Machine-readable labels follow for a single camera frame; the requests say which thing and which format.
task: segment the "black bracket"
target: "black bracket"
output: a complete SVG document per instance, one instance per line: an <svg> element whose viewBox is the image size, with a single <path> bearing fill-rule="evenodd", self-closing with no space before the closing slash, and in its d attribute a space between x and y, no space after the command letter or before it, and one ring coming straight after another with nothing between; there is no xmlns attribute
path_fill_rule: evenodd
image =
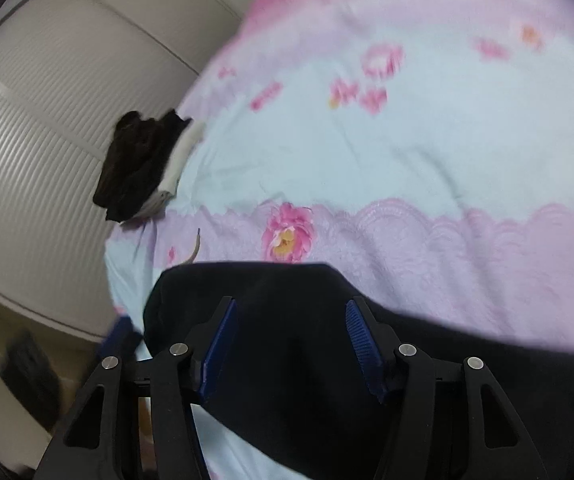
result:
<svg viewBox="0 0 574 480"><path fill-rule="evenodd" d="M151 398L158 478L208 480L191 404L214 390L236 317L236 302L225 296L208 322L153 359L103 359L58 425L35 480L142 480L139 397Z"/></svg>
<svg viewBox="0 0 574 480"><path fill-rule="evenodd" d="M353 298L347 308L358 309L384 362L378 367L384 374L384 389L391 396L404 385L402 410L392 422L374 480L548 479L518 413L481 359L470 357L462 364L433 359L412 344L402 344L389 325L376 321L363 298ZM364 345L354 347L356 354L365 353ZM373 382L374 377L366 379ZM455 386L453 391L462 390L467 423L458 432L452 420L457 410L450 404L448 431L438 435L436 391L448 385Z"/></svg>

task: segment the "pink floral bedspread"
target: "pink floral bedspread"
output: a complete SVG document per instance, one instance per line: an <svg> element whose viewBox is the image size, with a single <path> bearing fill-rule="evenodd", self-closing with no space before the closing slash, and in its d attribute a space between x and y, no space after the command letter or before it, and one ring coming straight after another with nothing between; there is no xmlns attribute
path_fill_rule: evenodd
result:
<svg viewBox="0 0 574 480"><path fill-rule="evenodd" d="M574 0L258 0L179 111L208 129L176 198L106 246L137 326L199 229L198 262L327 262L574 351Z"/></svg>

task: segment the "pink flower print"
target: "pink flower print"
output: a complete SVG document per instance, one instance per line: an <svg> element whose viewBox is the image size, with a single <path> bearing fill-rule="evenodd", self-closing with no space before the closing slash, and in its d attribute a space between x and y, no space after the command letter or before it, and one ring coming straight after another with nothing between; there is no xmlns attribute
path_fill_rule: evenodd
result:
<svg viewBox="0 0 574 480"><path fill-rule="evenodd" d="M400 70L403 58L399 45L374 45L362 56L362 71L374 79L387 79Z"/></svg>
<svg viewBox="0 0 574 480"><path fill-rule="evenodd" d="M342 79L336 79L331 85L331 97L329 107L337 108L339 105L347 105L358 97L358 83L347 84Z"/></svg>
<svg viewBox="0 0 574 480"><path fill-rule="evenodd" d="M483 60L490 59L509 59L509 50L503 47L500 43L494 40L487 40L485 38L477 38L474 41L474 48L480 52Z"/></svg>
<svg viewBox="0 0 574 480"><path fill-rule="evenodd" d="M224 66L220 70L218 70L218 79L224 79L225 77L235 76L235 75L236 75L236 70L233 68L229 68L228 66Z"/></svg>
<svg viewBox="0 0 574 480"><path fill-rule="evenodd" d="M270 262L300 262L311 250L314 225L311 211L284 203L272 210L262 234L262 254Z"/></svg>
<svg viewBox="0 0 574 480"><path fill-rule="evenodd" d="M387 102L386 88L370 88L359 99L360 106L372 115L380 113Z"/></svg>
<svg viewBox="0 0 574 480"><path fill-rule="evenodd" d="M253 98L251 103L249 103L249 107L254 112L257 112L265 106L267 102L274 100L281 91L282 83L273 82Z"/></svg>
<svg viewBox="0 0 574 480"><path fill-rule="evenodd" d="M172 267L175 260L176 260L176 248L171 246L169 252L167 253L167 267Z"/></svg>
<svg viewBox="0 0 574 480"><path fill-rule="evenodd" d="M520 28L520 40L533 50L540 50L544 45L542 35L532 25L523 25Z"/></svg>

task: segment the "silver screw head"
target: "silver screw head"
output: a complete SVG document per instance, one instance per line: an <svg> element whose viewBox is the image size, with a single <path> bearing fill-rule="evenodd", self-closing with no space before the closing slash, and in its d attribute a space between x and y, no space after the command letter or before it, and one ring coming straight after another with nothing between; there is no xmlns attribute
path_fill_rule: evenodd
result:
<svg viewBox="0 0 574 480"><path fill-rule="evenodd" d="M467 359L467 364L474 370L480 370L484 366L483 360L480 357L470 357Z"/></svg>
<svg viewBox="0 0 574 480"><path fill-rule="evenodd" d="M416 347L414 345L410 345L409 343L402 343L398 347L398 351L402 355L406 355L406 356L416 355L416 352L417 352Z"/></svg>
<svg viewBox="0 0 574 480"><path fill-rule="evenodd" d="M112 368L115 368L116 366L118 366L118 358L114 357L113 355L110 355L109 357L105 357L102 360L102 368L104 368L105 370L111 370Z"/></svg>
<svg viewBox="0 0 574 480"><path fill-rule="evenodd" d="M171 352L171 355L182 355L186 354L188 349L189 347L185 343L175 343L171 345L169 351Z"/></svg>

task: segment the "black fabric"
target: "black fabric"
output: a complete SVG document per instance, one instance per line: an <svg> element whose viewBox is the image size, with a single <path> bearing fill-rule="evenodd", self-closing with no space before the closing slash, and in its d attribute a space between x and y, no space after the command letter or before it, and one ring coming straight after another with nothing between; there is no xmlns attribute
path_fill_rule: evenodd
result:
<svg viewBox="0 0 574 480"><path fill-rule="evenodd" d="M124 222L140 210L160 184L169 155L191 122L173 110L159 121L142 120L138 112L120 118L93 198L107 210L107 220Z"/></svg>
<svg viewBox="0 0 574 480"><path fill-rule="evenodd" d="M144 312L153 355L236 298L240 328L205 408L242 438L313 479L371 479L388 408L368 393L346 335L359 291L324 265L193 264L166 270ZM574 479L574 355L501 344L368 305L433 358L480 357L503 387L551 480Z"/></svg>
<svg viewBox="0 0 574 480"><path fill-rule="evenodd" d="M51 431L60 416L60 379L29 331L7 346L0 378L31 416Z"/></svg>

